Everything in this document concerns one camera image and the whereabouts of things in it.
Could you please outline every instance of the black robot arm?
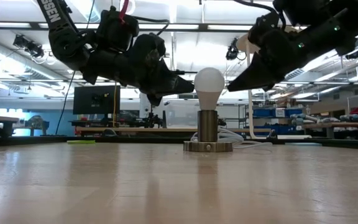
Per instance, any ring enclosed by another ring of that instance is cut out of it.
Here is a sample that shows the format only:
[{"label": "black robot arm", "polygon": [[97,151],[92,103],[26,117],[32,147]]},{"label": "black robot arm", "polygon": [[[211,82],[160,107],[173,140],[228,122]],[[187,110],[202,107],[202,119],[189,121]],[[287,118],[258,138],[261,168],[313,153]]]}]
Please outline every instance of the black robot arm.
[{"label": "black robot arm", "polygon": [[102,11],[96,33],[80,32],[64,0],[37,1],[49,26],[54,56],[72,70],[79,70],[87,82],[95,84],[101,76],[122,86],[134,86],[147,94],[152,105],[159,105],[163,96],[194,90],[191,82],[166,66],[162,59],[165,55],[162,38],[155,34],[138,36],[139,23],[135,17],[121,17],[111,6],[109,11]]},{"label": "black robot arm", "polygon": [[[269,90],[286,74],[332,49],[338,55],[355,49],[358,0],[274,0],[273,5],[279,13],[271,11],[258,18],[249,31],[249,42],[260,50],[249,67],[228,86],[229,91]],[[280,29],[282,12],[293,26],[308,28],[301,32]]]}]

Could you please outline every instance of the white cable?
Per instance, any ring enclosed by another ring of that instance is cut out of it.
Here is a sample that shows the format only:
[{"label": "white cable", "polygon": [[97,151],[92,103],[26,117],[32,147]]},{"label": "white cable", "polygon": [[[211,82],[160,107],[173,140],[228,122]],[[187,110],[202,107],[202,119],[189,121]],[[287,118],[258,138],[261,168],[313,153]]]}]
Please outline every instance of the white cable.
[{"label": "white cable", "polygon": [[[194,142],[198,141],[197,135],[198,133],[194,133],[190,141],[194,141]],[[224,128],[218,128],[218,142],[232,142],[234,149],[246,149],[250,147],[272,145],[271,142],[245,141],[241,135],[236,134]]]}]

